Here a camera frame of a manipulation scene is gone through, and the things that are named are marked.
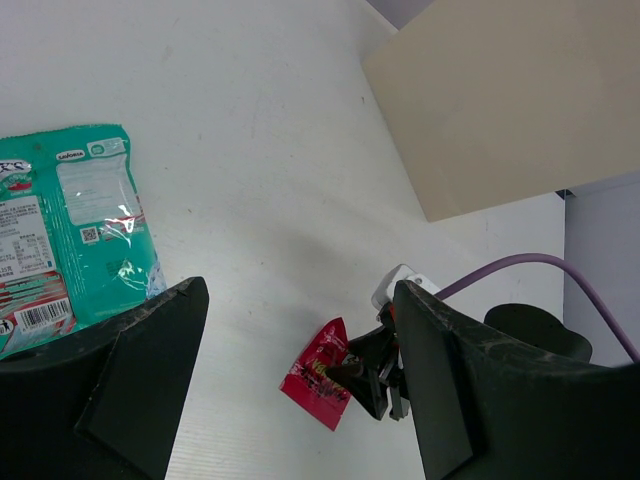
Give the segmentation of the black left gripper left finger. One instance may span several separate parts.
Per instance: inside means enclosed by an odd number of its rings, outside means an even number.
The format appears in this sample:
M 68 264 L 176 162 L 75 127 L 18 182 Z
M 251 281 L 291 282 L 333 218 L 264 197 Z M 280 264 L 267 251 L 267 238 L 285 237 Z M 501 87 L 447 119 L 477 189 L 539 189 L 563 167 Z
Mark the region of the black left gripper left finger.
M 191 277 L 3 359 L 2 478 L 164 478 L 208 305 L 205 280 Z

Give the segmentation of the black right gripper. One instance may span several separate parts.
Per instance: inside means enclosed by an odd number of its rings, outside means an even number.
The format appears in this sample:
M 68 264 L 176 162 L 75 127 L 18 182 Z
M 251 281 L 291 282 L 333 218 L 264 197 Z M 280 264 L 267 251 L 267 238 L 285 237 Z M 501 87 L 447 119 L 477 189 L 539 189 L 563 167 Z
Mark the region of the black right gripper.
M 384 363 L 378 374 L 361 362 L 329 368 L 329 378 L 344 387 L 376 420 L 388 408 L 387 389 L 391 399 L 389 416 L 401 420 L 409 413 L 406 380 L 395 327 L 394 307 L 384 304 L 378 313 L 382 326 L 351 339 L 348 351 L 363 363 Z

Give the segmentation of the red candy packet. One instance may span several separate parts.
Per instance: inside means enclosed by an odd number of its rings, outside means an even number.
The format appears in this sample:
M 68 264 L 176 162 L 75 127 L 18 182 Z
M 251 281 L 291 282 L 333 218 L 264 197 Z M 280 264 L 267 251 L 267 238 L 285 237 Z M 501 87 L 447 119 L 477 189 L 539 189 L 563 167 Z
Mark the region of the red candy packet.
M 327 322 L 307 343 L 287 372 L 280 391 L 331 431 L 335 431 L 351 394 L 327 371 L 347 358 L 348 338 L 341 317 Z

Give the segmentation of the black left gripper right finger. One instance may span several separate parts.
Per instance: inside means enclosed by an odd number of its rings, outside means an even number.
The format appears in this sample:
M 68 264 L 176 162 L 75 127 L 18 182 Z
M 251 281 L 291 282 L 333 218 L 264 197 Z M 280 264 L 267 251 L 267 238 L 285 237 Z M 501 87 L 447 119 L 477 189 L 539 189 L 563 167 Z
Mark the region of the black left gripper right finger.
M 635 479 L 639 367 L 521 342 L 396 285 L 395 326 L 429 479 Z

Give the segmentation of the teal snack bag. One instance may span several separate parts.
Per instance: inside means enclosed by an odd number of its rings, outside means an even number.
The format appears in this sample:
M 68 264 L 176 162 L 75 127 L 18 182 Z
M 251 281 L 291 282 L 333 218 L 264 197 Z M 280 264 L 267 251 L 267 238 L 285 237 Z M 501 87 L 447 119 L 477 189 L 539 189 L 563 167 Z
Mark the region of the teal snack bag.
M 2 357 L 166 290 L 130 166 L 117 124 L 2 139 Z

